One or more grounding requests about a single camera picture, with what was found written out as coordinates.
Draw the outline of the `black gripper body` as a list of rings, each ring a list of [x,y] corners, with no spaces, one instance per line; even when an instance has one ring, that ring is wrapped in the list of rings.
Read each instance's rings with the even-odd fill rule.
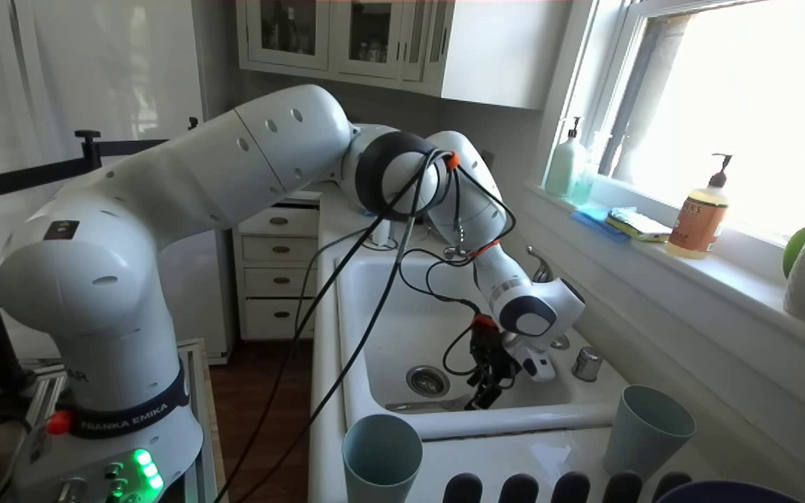
[[[474,369],[466,383],[480,395],[501,395],[513,386],[519,372],[516,362],[502,348],[506,335],[488,316],[474,316],[469,325],[469,359]]]

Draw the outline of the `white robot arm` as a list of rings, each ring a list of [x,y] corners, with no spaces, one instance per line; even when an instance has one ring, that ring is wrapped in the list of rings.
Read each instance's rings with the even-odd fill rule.
[[[123,440],[186,422],[160,254],[325,180],[378,225],[429,222],[501,331],[552,339],[582,320],[582,295],[531,281],[501,247],[513,215],[464,134],[354,124],[336,96],[299,84],[66,182],[7,236],[0,304],[55,341],[73,386],[66,430]]]

